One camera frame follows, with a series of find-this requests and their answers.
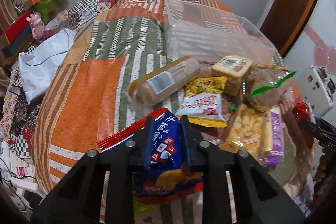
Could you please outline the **pink plush toy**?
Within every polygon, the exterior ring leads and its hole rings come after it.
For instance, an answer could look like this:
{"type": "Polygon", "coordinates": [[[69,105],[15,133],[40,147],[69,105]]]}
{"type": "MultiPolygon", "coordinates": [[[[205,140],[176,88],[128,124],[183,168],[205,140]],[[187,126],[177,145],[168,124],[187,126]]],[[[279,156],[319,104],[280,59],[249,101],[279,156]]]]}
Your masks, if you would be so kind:
{"type": "Polygon", "coordinates": [[[38,12],[30,14],[26,18],[26,20],[29,22],[29,25],[31,27],[31,33],[33,39],[40,44],[45,32],[45,24],[42,21],[41,14],[38,12]]]}

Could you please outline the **orange crispy snack purple pack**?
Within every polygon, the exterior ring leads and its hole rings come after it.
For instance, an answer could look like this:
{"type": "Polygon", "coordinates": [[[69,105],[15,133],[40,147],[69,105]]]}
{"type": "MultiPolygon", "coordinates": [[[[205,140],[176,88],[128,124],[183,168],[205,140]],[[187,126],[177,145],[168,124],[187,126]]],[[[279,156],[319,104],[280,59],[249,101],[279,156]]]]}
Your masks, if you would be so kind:
{"type": "Polygon", "coordinates": [[[284,133],[280,108],[262,113],[240,104],[230,118],[228,131],[219,145],[232,153],[246,150],[262,166],[275,169],[284,158],[284,133]]]}

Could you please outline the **green top rice cracker bag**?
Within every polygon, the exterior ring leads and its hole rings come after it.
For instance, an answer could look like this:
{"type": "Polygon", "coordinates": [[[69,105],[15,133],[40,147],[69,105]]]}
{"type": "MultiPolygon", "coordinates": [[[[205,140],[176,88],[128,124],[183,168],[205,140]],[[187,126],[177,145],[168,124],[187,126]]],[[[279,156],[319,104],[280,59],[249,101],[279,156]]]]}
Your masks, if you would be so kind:
{"type": "Polygon", "coordinates": [[[246,102],[260,112],[270,110],[280,102],[295,74],[285,66],[253,65],[244,79],[246,102]]]}

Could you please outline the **yellow white pea snack bag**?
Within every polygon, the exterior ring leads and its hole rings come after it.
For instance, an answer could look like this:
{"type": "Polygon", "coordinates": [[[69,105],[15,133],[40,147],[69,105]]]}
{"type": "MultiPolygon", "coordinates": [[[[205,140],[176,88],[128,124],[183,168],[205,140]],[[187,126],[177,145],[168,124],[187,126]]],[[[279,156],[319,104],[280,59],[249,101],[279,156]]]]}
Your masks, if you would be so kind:
{"type": "Polygon", "coordinates": [[[226,128],[222,94],[227,80],[226,76],[215,76],[190,81],[185,85],[183,102],[175,116],[187,116],[190,123],[203,127],[226,128]]]}

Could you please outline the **red snack packet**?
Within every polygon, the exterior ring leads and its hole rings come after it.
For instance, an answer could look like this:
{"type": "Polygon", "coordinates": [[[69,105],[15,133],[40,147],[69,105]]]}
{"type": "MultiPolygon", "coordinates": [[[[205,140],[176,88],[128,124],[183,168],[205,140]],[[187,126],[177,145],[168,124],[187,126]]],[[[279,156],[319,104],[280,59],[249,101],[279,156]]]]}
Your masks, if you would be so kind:
{"type": "Polygon", "coordinates": [[[298,102],[297,104],[295,104],[292,112],[298,123],[303,119],[311,122],[310,110],[306,102],[298,102]]]}

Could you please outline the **blue biscuit snack bag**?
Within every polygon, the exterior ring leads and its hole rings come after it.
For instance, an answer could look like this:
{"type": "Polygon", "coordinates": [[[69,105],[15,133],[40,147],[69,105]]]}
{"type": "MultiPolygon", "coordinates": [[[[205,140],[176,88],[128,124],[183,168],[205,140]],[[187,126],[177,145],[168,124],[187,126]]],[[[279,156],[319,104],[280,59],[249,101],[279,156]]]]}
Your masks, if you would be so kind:
{"type": "Polygon", "coordinates": [[[163,204],[203,190],[202,173],[183,166],[179,119],[162,107],[149,113],[154,118],[149,170],[133,175],[135,200],[163,204]]]}

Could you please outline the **patchwork striped bed quilt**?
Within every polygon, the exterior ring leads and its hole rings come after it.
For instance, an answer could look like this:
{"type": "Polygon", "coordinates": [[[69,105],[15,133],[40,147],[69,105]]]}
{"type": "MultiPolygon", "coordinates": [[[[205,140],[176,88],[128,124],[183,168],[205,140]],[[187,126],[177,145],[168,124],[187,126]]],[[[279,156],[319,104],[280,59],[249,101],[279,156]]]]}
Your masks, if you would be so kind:
{"type": "MultiPolygon", "coordinates": [[[[215,0],[179,1],[224,11],[215,0]]],[[[35,176],[47,195],[89,150],[102,153],[132,139],[154,110],[165,107],[175,115],[179,109],[185,86],[154,106],[136,102],[128,94],[134,80],[175,61],[167,57],[165,13],[165,0],[118,0],[77,33],[43,98],[32,138],[35,176]]],[[[195,79],[213,76],[215,63],[199,63],[195,79]]],[[[293,104],[281,99],[276,105],[284,129],[286,121],[294,119],[293,104]]],[[[225,117],[226,128],[189,123],[220,149],[233,114],[225,117]]],[[[100,222],[105,222],[108,179],[105,176],[100,222]]],[[[203,190],[177,200],[181,217],[202,222],[203,190]]]]}

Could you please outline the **long brown biscuit roll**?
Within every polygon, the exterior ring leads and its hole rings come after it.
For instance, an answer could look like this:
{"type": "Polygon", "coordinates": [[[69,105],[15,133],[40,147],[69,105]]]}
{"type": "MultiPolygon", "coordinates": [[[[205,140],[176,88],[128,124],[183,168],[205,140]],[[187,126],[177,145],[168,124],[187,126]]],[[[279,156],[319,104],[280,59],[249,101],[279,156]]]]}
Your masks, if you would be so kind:
{"type": "Polygon", "coordinates": [[[197,77],[200,69],[197,59],[181,57],[134,80],[129,86],[128,94],[136,102],[154,106],[197,77]]]}

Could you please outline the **white plastic bag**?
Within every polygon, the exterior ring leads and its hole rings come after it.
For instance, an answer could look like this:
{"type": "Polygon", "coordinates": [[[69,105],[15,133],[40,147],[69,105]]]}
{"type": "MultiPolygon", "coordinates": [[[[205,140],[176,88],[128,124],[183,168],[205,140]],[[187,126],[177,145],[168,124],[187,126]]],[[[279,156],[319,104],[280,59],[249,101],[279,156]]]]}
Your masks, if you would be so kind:
{"type": "Polygon", "coordinates": [[[76,33],[63,28],[42,42],[32,53],[20,53],[18,67],[28,103],[48,90],[51,81],[74,43],[76,33]]]}

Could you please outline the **clear plastic storage bin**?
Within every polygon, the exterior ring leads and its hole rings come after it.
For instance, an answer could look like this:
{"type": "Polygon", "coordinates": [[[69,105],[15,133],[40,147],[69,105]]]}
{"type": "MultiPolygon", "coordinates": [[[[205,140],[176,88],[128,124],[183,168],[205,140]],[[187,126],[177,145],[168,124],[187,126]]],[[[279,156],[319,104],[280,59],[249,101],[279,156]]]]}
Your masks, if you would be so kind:
{"type": "Polygon", "coordinates": [[[215,63],[239,55],[269,64],[277,49],[248,19],[233,13],[179,0],[165,0],[167,57],[191,56],[215,63]]]}

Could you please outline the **square wafer cake pack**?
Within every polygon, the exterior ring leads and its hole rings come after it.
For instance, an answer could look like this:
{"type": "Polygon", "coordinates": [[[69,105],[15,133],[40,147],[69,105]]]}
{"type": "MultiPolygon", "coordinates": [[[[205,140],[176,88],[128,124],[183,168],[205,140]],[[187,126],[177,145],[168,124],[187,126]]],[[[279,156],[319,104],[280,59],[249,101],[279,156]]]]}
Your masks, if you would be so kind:
{"type": "Polygon", "coordinates": [[[245,75],[250,71],[253,60],[239,55],[223,57],[212,67],[213,76],[227,77],[224,92],[230,96],[236,96],[241,88],[245,75]]]}

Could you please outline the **brown wooden door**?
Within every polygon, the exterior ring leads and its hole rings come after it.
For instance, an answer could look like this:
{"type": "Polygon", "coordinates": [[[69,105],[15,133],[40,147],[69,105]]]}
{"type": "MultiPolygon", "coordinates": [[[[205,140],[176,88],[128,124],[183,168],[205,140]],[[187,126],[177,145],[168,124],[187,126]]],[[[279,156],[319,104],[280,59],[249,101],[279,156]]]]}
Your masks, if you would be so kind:
{"type": "Polygon", "coordinates": [[[274,0],[261,32],[285,56],[303,32],[318,0],[274,0]]]}

